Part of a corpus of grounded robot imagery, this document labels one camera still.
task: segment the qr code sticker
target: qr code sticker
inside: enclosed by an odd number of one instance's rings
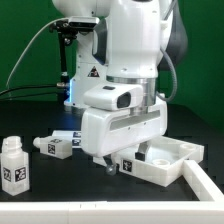
[[[4,175],[5,180],[8,180],[9,182],[11,182],[11,171],[10,170],[3,167],[3,175]]]
[[[48,144],[48,153],[55,155],[55,145]]]
[[[74,131],[73,138],[81,138],[81,131]]]
[[[81,139],[73,139],[72,140],[72,147],[73,148],[80,148],[81,147]]]
[[[123,170],[126,172],[132,172],[132,162],[128,160],[123,160]]]
[[[15,181],[19,182],[26,179],[26,167],[15,170]]]

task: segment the small white bottle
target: small white bottle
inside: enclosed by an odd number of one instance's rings
[[[35,138],[33,141],[35,147],[40,149],[40,153],[65,159],[72,155],[72,142],[48,136],[46,138]]]
[[[28,153],[23,152],[21,147],[21,139],[18,136],[11,136],[3,141],[2,190],[13,196],[30,189]]]

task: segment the wire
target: wire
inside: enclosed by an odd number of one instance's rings
[[[170,71],[171,71],[171,75],[172,75],[172,81],[173,81],[173,89],[172,89],[171,95],[168,98],[165,98],[165,97],[161,96],[158,92],[156,94],[161,100],[166,101],[166,102],[170,102],[171,100],[174,99],[174,97],[177,93],[177,74],[176,74],[173,62],[170,59],[169,55],[162,48],[160,48],[160,51],[163,53],[163,56],[166,59],[168,65],[170,67]]]
[[[55,22],[58,22],[58,21],[61,21],[61,20],[65,20],[65,19],[68,19],[68,18],[61,18],[61,19],[56,19],[56,20],[53,20],[49,23],[47,23],[45,26],[43,26],[37,33],[36,35],[31,39],[31,41],[29,42],[29,44],[27,45],[27,47],[25,48],[25,50],[23,51],[23,53],[21,54],[21,56],[19,57],[18,61],[16,62],[15,66],[13,67],[9,77],[8,77],[8,80],[7,80],[7,83],[6,83],[6,88],[9,89],[10,88],[10,81],[17,69],[17,67],[19,66],[19,64],[21,63],[22,59],[24,58],[25,54],[27,53],[27,51],[29,50],[29,48],[31,47],[31,45],[33,44],[33,42],[36,40],[36,38],[47,28],[49,27],[52,23],[55,23]]]
[[[3,96],[7,93],[14,92],[17,90],[23,90],[23,89],[43,89],[43,88],[56,88],[57,86],[55,84],[47,84],[47,85],[31,85],[31,86],[19,86],[11,89],[4,90],[0,92],[0,96]]]
[[[174,7],[175,7],[175,5],[176,5],[177,2],[178,2],[178,0],[173,0],[173,1],[171,2],[170,7],[169,7],[167,13],[165,14],[163,20],[167,20],[167,19],[169,18],[170,14],[171,14],[171,12],[173,11],[173,9],[174,9]]]
[[[0,99],[0,101],[9,101],[11,99],[18,99],[18,98],[32,97],[32,96],[51,95],[51,94],[57,94],[57,92],[46,92],[46,93],[35,93],[35,94],[27,94],[27,95],[21,95],[21,96],[13,96],[13,97],[7,97],[7,98]]]

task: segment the black table surface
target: black table surface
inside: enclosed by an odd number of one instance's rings
[[[20,136],[29,153],[31,189],[17,196],[1,190],[1,202],[47,201],[197,201],[183,177],[168,187],[158,186],[119,173],[108,176],[81,149],[60,160],[40,154],[35,137],[47,137],[53,130],[80,130],[81,117],[64,111],[57,102],[9,101],[0,103],[0,146],[3,138]],[[224,136],[191,110],[168,105],[166,136],[205,147],[200,166],[224,192]]]

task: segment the green wall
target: green wall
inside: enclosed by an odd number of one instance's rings
[[[179,89],[173,103],[189,107],[224,133],[224,1],[179,0],[179,3],[189,49],[177,67]],[[5,89],[11,69],[34,34],[60,17],[51,0],[1,0],[0,91]],[[74,74],[74,48],[67,50],[69,71]],[[24,58],[11,86],[56,83],[59,76],[57,35],[46,30]],[[169,74],[161,74],[160,87],[170,92]],[[55,100],[49,96],[33,99]]]

